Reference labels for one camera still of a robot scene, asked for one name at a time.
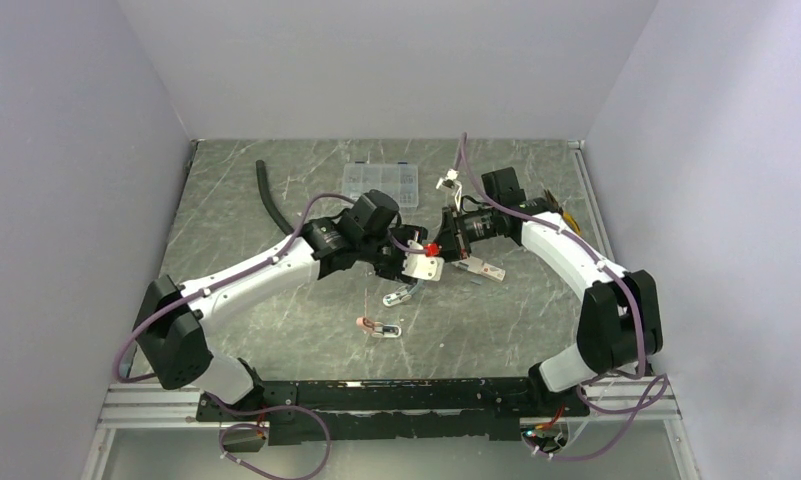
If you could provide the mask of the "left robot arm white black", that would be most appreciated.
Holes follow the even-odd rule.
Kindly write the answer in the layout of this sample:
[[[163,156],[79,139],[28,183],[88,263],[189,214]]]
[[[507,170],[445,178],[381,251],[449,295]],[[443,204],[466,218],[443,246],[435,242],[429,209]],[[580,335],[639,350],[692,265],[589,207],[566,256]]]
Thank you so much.
[[[285,290],[322,280],[358,262],[384,279],[439,280],[444,261],[420,239],[424,228],[397,222],[399,207],[371,190],[339,214],[303,217],[280,243],[217,273],[177,283],[168,275],[147,288],[132,342],[162,388],[194,386],[217,397],[239,420],[262,406],[263,383],[244,360],[215,351],[209,333]]]

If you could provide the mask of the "aluminium frame rail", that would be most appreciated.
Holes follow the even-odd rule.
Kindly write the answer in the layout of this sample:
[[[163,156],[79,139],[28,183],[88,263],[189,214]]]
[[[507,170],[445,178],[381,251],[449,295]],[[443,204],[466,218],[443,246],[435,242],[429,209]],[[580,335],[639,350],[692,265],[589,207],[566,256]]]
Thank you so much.
[[[623,410],[635,407],[641,394],[644,392],[648,380],[624,381],[614,379],[586,387],[585,392],[589,401],[597,406],[609,410]],[[98,429],[182,429],[182,428],[213,428],[234,424],[236,421],[222,419],[200,420],[198,411],[203,392],[194,387],[185,387],[174,391],[166,391],[153,384],[114,384],[107,391],[101,407],[96,427]],[[681,421],[682,412],[677,403],[673,389],[669,386],[665,393],[650,406],[640,410],[637,421]],[[564,415],[560,420],[582,421],[582,419],[600,422],[623,421],[629,414],[607,415],[592,411],[588,417],[577,418],[577,415]],[[448,410],[400,410],[410,415],[423,415],[425,413],[439,413],[444,415],[458,415],[458,409]],[[524,415],[520,422],[522,425],[535,425],[552,419],[549,416]]]

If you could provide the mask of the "clear plastic organizer box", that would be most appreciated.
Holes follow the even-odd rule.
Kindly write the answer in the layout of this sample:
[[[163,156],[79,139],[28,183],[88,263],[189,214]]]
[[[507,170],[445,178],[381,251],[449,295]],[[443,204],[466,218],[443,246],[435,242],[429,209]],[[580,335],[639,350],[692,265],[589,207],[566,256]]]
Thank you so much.
[[[419,206],[418,179],[418,166],[405,162],[347,163],[341,192],[356,200],[370,190],[378,190],[394,199],[402,210],[414,210]]]

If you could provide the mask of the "blue mini stapler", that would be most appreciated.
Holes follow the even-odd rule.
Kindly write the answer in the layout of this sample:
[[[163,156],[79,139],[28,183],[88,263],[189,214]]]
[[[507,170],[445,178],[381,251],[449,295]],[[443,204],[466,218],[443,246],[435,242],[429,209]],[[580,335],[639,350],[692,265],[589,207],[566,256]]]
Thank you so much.
[[[414,283],[406,284],[398,288],[393,293],[384,295],[382,303],[385,307],[392,308],[409,301],[423,286],[423,281],[418,280]]]

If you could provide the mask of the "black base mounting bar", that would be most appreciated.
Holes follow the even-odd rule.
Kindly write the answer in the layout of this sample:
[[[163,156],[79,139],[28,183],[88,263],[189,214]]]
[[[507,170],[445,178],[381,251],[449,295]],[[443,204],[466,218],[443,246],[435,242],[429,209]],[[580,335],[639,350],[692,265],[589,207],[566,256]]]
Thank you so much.
[[[585,417],[589,409],[572,390],[551,393],[528,377],[363,381],[267,381],[228,409],[202,394],[201,423],[234,424],[261,418],[273,446],[306,441],[424,439],[483,436],[516,441],[554,416]]]

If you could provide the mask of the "pink mini stapler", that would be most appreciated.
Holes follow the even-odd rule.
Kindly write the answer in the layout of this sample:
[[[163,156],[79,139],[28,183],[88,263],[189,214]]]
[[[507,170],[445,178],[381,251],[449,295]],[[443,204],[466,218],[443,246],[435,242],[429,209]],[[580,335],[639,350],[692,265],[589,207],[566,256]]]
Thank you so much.
[[[375,322],[368,317],[358,317],[356,325],[365,334],[375,338],[395,339],[402,335],[402,328],[400,326]]]

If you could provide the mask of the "white staple box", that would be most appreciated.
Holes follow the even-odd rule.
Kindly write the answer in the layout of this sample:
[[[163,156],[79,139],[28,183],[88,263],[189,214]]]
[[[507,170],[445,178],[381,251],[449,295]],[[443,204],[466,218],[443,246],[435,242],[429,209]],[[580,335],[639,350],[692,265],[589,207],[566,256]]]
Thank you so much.
[[[505,279],[506,272],[502,268],[493,266],[476,257],[459,260],[454,265],[461,270],[492,281],[502,282]]]

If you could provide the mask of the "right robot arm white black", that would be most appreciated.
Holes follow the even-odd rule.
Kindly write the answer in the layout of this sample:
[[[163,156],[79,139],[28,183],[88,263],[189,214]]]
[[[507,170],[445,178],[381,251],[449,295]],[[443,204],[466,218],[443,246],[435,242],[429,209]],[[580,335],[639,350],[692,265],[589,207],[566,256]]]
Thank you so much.
[[[431,251],[447,262],[466,261],[474,243],[509,238],[552,268],[581,302],[573,342],[531,369],[541,378],[526,388],[530,409],[551,414],[565,390],[627,365],[644,375],[648,356],[663,346],[653,277],[627,270],[586,243],[551,193],[527,198],[513,168],[486,173],[482,183],[483,199],[467,211],[457,171],[439,179],[438,189],[453,201],[442,210]]]

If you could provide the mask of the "yellow black pliers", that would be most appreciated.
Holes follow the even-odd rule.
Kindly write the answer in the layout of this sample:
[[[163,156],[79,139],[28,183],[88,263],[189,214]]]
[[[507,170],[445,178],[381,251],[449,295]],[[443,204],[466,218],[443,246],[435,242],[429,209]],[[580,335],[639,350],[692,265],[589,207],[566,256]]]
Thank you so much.
[[[562,207],[562,205],[557,200],[557,198],[554,196],[552,191],[549,190],[549,189],[545,189],[544,190],[544,197],[545,197],[545,200],[549,203],[551,209],[554,212],[558,213],[562,217],[562,219],[565,221],[566,225],[575,234],[577,234],[578,236],[581,236],[582,235],[582,231],[581,231],[581,228],[580,228],[578,222],[574,219],[574,217],[569,212],[567,212]]]

